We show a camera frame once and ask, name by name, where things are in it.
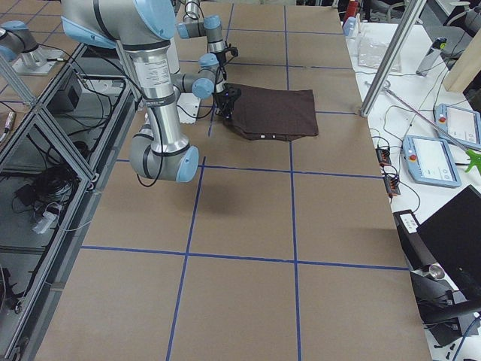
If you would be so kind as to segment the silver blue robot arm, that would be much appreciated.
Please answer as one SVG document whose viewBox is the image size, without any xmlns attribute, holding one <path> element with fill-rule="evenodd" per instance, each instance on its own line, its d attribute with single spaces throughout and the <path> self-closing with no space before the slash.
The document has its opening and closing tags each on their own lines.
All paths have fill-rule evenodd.
<svg viewBox="0 0 481 361">
<path fill-rule="evenodd" d="M 62 26 L 80 43 L 113 49 L 120 44 L 133 62 L 147 119 L 132 139 L 129 162 L 149 179 L 189 182 L 198 167 L 198 148 L 180 127 L 177 100 L 182 93 L 199 99 L 225 97 L 225 54 L 230 49 L 216 14 L 177 23 L 170 1 L 63 1 Z M 175 35 L 205 37 L 207 54 L 197 74 L 173 74 L 168 49 Z"/>
<path fill-rule="evenodd" d="M 80 43 L 113 49 L 119 41 L 128 51 L 157 48 L 170 41 L 174 32 L 183 39 L 205 37 L 207 52 L 215 56 L 223 76 L 230 51 L 222 36 L 219 16 L 206 17 L 200 2 L 186 1 L 183 21 L 174 24 L 174 9 L 169 1 L 64 1 L 64 33 Z"/>
</svg>

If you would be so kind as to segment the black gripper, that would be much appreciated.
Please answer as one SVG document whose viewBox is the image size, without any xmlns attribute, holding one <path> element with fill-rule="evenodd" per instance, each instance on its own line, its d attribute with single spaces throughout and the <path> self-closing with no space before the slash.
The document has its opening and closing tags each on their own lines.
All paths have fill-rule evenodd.
<svg viewBox="0 0 481 361">
<path fill-rule="evenodd" d="M 216 53 L 216 58 L 217 58 L 220 65 L 224 65 L 227 62 L 225 52 Z"/>
<path fill-rule="evenodd" d="M 229 91 L 222 91 L 215 95 L 216 114 L 219 117 L 231 119 L 234 96 Z"/>
</svg>

